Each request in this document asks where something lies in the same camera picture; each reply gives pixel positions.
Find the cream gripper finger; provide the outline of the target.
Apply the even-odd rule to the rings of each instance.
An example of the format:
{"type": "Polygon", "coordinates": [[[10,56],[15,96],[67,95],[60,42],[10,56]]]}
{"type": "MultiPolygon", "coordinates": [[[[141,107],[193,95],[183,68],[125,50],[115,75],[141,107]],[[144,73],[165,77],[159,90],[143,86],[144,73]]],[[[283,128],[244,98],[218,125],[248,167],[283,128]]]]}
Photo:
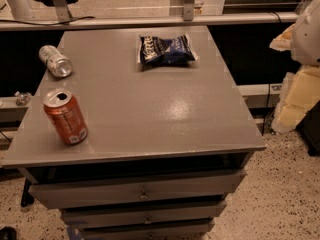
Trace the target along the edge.
{"type": "Polygon", "coordinates": [[[294,30],[295,25],[292,24],[288,28],[286,28],[280,35],[274,38],[269,47],[276,51],[287,51],[291,49],[291,39],[292,32],[294,30]]]}
{"type": "Polygon", "coordinates": [[[271,128],[278,133],[292,131],[320,101],[320,68],[301,66],[283,79],[271,128]]]}

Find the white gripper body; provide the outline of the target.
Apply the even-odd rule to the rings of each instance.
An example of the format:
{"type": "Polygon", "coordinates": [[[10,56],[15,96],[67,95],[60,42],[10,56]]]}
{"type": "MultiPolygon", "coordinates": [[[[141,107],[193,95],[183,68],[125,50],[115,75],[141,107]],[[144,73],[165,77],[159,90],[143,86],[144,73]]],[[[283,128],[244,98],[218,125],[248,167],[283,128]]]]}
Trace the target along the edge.
{"type": "Polygon", "coordinates": [[[302,65],[320,66],[320,0],[312,0],[295,22],[291,57],[302,65]]]}

